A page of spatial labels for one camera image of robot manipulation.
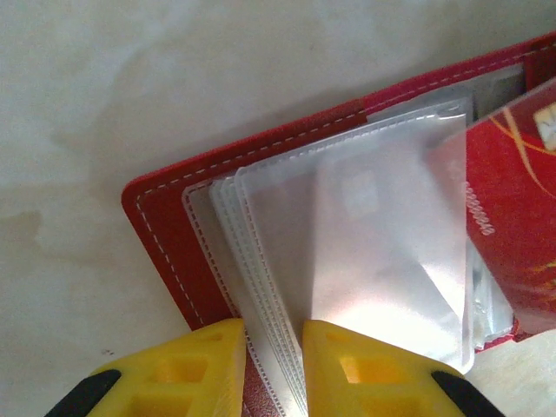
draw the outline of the white table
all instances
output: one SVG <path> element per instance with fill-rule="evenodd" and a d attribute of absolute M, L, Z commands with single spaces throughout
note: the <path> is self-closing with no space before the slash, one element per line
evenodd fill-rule
<path fill-rule="evenodd" d="M 5 417 L 188 331 L 120 208 L 128 180 L 556 26 L 547 0 L 41 4 L 0 3 Z M 546 416 L 555 351 L 556 334 L 509 344 L 471 379 Z"/>

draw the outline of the white surface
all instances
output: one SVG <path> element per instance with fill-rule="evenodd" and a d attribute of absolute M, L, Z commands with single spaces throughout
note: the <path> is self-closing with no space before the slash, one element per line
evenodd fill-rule
<path fill-rule="evenodd" d="M 555 14 L 546 0 L 0 2 L 0 414 L 44 414 L 105 361 L 186 331 L 120 209 L 126 181 L 553 30 Z M 509 415 L 549 415 L 554 351 L 554 334 L 502 347 L 473 378 Z"/>

